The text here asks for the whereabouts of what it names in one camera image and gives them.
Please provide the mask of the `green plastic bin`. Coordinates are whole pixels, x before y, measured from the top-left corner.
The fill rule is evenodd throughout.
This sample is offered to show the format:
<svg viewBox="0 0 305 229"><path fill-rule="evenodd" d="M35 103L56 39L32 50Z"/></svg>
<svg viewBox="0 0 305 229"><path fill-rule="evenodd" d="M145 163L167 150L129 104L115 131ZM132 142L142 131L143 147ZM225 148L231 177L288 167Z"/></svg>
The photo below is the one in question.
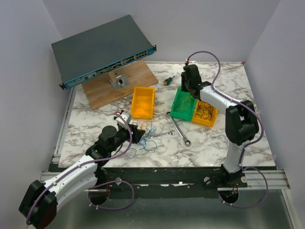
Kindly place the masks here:
<svg viewBox="0 0 305 229"><path fill-rule="evenodd" d="M191 121L195 110L197 99L195 99L189 92L181 91L181 86L178 86L172 108L171 116L174 118Z"/></svg>

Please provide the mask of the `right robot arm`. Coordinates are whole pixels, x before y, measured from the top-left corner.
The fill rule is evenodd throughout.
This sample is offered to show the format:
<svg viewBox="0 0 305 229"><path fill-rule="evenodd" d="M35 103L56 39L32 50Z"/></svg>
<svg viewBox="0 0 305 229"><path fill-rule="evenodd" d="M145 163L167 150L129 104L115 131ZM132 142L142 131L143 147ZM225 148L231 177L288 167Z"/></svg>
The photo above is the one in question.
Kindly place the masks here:
<svg viewBox="0 0 305 229"><path fill-rule="evenodd" d="M184 66L181 77L183 92L189 92L197 100L208 103L225 115L225 134L229 140L229 147L225 161L221 165L219 181L223 186L230 187L241 174L244 147L259 132L254 105L249 100L234 101L227 95L220 95L210 82L202 81L195 64Z"/></svg>

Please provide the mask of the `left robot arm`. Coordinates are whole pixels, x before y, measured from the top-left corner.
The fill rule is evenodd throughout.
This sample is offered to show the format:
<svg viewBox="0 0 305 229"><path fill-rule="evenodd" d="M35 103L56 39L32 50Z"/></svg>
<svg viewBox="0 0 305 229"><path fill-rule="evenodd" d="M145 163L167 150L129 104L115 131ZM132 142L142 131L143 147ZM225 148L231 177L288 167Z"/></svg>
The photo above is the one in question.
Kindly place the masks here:
<svg viewBox="0 0 305 229"><path fill-rule="evenodd" d="M103 174L102 167L113 159L113 151L125 142L130 145L139 143L144 133L145 130L136 125L127 128L108 125L74 165L49 180L32 182L19 206L27 225L44 229L58 210L84 190L108 187L110 181Z"/></svg>

